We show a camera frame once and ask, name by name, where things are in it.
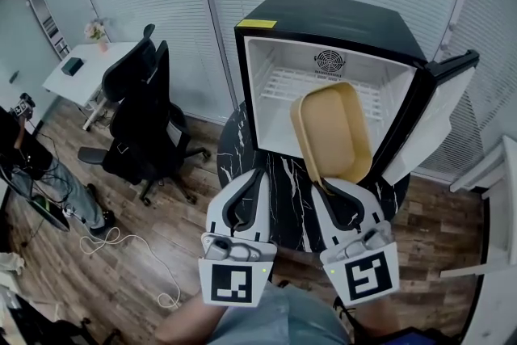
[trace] chair wheel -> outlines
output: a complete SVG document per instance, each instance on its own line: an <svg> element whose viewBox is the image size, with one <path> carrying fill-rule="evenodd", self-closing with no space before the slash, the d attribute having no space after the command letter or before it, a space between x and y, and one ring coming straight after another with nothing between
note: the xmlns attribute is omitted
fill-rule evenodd
<svg viewBox="0 0 517 345"><path fill-rule="evenodd" d="M186 199L189 204L195 204L197 202L197 198L195 196L187 196Z"/></svg>

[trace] white desk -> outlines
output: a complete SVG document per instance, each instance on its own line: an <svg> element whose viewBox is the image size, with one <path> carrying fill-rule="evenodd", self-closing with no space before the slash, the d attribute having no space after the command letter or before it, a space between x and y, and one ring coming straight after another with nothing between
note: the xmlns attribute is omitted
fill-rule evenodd
<svg viewBox="0 0 517 345"><path fill-rule="evenodd" d="M69 55L48 76L43 88L81 107L91 107L94 111L82 127L82 129L87 130L107 101L106 98L100 103L93 101L101 88L103 75L136 45L137 42L107 44L107 51L103 53L97 44L80 44L72 49ZM82 67L73 77L61 71L61 68L71 57L78 57L83 61Z"/></svg>
<svg viewBox="0 0 517 345"><path fill-rule="evenodd" d="M442 271L442 277L484 275L464 345L501 345L517 325L517 141L502 143L472 170L461 176L451 191L485 187L481 196L490 202L490 234L486 263Z"/></svg>

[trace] black box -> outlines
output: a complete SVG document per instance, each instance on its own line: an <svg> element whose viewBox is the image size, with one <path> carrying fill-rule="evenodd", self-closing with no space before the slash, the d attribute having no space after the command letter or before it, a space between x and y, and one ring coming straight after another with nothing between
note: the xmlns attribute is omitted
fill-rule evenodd
<svg viewBox="0 0 517 345"><path fill-rule="evenodd" d="M78 57L71 57L68 62L61 68L63 74L73 77L79 69L81 69L83 62Z"/></svg>

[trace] black camera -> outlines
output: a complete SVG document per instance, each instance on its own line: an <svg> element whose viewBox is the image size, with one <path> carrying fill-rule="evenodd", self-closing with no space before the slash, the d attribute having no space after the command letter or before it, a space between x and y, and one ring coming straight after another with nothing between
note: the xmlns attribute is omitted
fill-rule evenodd
<svg viewBox="0 0 517 345"><path fill-rule="evenodd" d="M16 107L11 108L10 113L18 119L20 116L23 116L26 120L30 120L32 118L32 114L34 113L34 107L36 104L32 100L31 96L27 92L23 92L19 97L19 102Z"/></svg>

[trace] yellow label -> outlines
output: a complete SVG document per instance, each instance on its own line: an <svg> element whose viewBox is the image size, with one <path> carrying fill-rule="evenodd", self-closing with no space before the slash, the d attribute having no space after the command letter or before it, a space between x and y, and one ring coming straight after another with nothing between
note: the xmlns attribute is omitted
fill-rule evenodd
<svg viewBox="0 0 517 345"><path fill-rule="evenodd" d="M243 19L237 26L239 27L265 27L272 29L276 25L276 20L257 20L257 19Z"/></svg>

